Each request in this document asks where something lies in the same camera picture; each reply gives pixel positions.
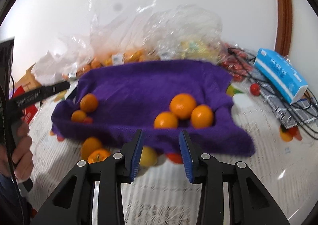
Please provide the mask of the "person's left hand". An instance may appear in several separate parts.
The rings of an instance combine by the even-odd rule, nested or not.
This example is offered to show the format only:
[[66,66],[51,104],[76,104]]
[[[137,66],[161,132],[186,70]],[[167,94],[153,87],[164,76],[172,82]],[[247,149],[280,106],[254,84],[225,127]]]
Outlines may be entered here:
[[[14,174],[18,183],[26,181],[31,176],[33,170],[33,154],[30,151],[32,139],[29,136],[29,125],[22,122],[17,129],[17,136],[20,138],[13,154],[12,161],[17,164]],[[8,170],[7,152],[3,145],[1,145],[1,183],[9,181],[10,171]]]

